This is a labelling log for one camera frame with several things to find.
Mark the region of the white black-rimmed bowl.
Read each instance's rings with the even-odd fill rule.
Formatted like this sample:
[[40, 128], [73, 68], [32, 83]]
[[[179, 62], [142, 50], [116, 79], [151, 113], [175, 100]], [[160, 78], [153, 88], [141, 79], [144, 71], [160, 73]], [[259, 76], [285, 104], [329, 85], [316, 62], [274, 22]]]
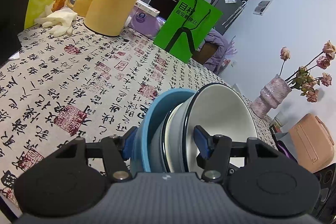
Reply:
[[150, 143], [150, 167], [157, 173], [186, 172], [183, 156], [183, 118], [190, 99], [175, 106], [156, 129]]
[[182, 137], [186, 172], [203, 172], [197, 165], [200, 153], [194, 142], [194, 127], [197, 125], [202, 126], [211, 136], [225, 135], [232, 141], [245, 142], [249, 137], [257, 137], [256, 126], [247, 105], [227, 85], [205, 85], [189, 99], [191, 101], [183, 118]]

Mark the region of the blue bowl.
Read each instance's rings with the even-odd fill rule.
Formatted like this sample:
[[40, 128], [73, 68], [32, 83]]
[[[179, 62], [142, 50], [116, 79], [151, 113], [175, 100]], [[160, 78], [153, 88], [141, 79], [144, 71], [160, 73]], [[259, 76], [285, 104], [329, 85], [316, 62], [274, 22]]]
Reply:
[[157, 128], [171, 109], [185, 102], [194, 94], [194, 90], [174, 88], [163, 92], [152, 102], [134, 138], [133, 152], [130, 158], [132, 175], [139, 172], [151, 172], [150, 145]]

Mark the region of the pink laptop case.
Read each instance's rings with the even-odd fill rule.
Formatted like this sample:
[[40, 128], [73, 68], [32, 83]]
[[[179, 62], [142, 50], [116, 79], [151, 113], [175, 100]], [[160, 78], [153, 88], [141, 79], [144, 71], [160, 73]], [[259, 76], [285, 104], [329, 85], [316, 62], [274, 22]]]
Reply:
[[334, 141], [322, 120], [307, 113], [290, 130], [299, 165], [315, 173], [334, 159]]

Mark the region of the red small box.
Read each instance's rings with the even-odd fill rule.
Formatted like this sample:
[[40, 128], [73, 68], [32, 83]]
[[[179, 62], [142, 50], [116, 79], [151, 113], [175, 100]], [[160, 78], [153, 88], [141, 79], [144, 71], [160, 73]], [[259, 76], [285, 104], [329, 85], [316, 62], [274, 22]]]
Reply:
[[278, 128], [275, 126], [275, 125], [270, 125], [270, 127], [269, 127], [269, 130], [270, 130], [270, 133], [271, 134], [276, 134], [276, 133], [278, 133]]

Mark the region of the grey purple cloth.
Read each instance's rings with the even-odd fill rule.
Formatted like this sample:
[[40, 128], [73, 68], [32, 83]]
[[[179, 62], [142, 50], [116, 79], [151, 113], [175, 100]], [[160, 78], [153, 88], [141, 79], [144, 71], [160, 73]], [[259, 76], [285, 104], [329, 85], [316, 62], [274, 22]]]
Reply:
[[276, 144], [277, 149], [283, 153], [286, 157], [289, 159], [297, 161], [297, 151], [294, 146], [294, 143], [292, 141], [292, 138], [290, 136], [290, 133], [288, 132], [276, 132], [273, 134], [274, 142]]

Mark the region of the drinking glass with straw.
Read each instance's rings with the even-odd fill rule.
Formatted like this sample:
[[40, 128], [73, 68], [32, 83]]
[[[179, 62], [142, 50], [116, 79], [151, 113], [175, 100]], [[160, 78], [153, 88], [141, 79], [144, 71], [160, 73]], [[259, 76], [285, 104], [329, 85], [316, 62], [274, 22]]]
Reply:
[[274, 116], [274, 119], [272, 120], [272, 124], [278, 129], [282, 128], [287, 123], [288, 123], [288, 118], [281, 111], [278, 112]]

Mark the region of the pink textured vase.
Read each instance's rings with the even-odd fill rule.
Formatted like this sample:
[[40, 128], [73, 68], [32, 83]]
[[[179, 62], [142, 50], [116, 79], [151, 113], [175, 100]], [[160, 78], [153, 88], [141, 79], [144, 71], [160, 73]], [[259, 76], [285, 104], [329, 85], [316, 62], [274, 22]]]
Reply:
[[290, 92], [289, 85], [279, 75], [275, 75], [260, 90], [260, 95], [250, 107], [259, 118], [264, 118], [271, 109], [276, 109]]

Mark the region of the calligraphy print tablecloth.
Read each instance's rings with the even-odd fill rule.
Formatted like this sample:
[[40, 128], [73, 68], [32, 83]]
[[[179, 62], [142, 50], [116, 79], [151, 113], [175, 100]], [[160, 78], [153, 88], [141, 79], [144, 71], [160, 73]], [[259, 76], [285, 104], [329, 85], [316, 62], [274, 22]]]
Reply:
[[40, 26], [24, 30], [20, 58], [1, 67], [1, 195], [11, 202], [15, 180], [73, 138], [123, 135], [161, 93], [221, 81], [130, 28], [109, 38], [82, 18], [72, 27], [58, 38]]

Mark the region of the dried pink roses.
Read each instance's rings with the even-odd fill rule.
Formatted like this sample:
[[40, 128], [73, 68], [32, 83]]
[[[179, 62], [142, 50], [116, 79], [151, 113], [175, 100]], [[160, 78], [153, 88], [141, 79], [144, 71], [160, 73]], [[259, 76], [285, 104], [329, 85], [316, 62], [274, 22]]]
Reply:
[[285, 83], [291, 90], [299, 90], [300, 96], [305, 97], [307, 102], [316, 103], [319, 93], [316, 86], [329, 87], [332, 85], [333, 78], [326, 72], [322, 72], [321, 76], [314, 77], [311, 71], [314, 68], [326, 70], [333, 60], [335, 60], [335, 46], [328, 40], [323, 45], [322, 51], [309, 63], [300, 66], [291, 76], [285, 79]]

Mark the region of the wooden chair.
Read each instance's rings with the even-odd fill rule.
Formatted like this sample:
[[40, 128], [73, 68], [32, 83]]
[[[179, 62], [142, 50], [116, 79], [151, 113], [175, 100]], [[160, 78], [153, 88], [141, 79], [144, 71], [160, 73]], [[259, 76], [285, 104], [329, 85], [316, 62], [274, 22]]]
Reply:
[[205, 42], [199, 51], [194, 52], [192, 59], [204, 65], [215, 54], [217, 49], [218, 46], [216, 44]]

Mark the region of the purple puffer jacket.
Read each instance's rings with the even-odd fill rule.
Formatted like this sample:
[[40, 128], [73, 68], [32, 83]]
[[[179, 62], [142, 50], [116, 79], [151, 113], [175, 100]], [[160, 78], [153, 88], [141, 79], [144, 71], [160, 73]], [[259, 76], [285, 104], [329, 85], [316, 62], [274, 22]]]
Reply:
[[221, 70], [221, 66], [224, 63], [224, 60], [230, 59], [237, 53], [235, 48], [235, 38], [236, 36], [228, 41], [215, 29], [212, 28], [210, 30], [204, 41], [205, 43], [210, 43], [213, 46], [217, 46], [217, 50], [204, 64], [208, 70], [217, 75]]

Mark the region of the purple tissue pack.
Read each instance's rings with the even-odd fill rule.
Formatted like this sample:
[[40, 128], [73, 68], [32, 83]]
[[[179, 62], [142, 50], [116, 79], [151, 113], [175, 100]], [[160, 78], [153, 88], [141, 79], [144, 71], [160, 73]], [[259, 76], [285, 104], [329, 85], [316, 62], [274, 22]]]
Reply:
[[154, 17], [134, 6], [126, 21], [126, 25], [147, 38], [154, 40], [165, 22], [161, 17]]

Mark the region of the white flat box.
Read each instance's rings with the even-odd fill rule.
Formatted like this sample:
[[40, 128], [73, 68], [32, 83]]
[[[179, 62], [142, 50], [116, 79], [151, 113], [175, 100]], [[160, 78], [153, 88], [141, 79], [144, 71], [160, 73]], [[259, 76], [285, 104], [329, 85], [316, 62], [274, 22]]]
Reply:
[[153, 17], [157, 17], [159, 15], [159, 11], [157, 9], [151, 7], [150, 5], [141, 0], [136, 1], [135, 7], [141, 9], [142, 11], [146, 12], [147, 14]]

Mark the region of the white rubber gloves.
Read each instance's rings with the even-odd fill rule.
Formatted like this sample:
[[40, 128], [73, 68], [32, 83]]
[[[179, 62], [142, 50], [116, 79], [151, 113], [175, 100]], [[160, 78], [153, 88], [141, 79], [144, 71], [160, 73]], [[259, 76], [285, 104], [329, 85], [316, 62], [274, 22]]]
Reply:
[[50, 34], [54, 37], [71, 35], [73, 31], [72, 22], [77, 19], [77, 12], [69, 7], [62, 8], [43, 18], [34, 19], [35, 24], [40, 24], [43, 28], [50, 27]]

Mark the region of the grey refrigerator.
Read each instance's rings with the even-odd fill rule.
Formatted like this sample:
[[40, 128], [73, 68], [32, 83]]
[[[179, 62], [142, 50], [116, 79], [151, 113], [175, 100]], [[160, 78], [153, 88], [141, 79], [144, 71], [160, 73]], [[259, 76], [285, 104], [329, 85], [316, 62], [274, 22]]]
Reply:
[[211, 0], [210, 4], [223, 14], [214, 26], [221, 35], [243, 11], [248, 0]]

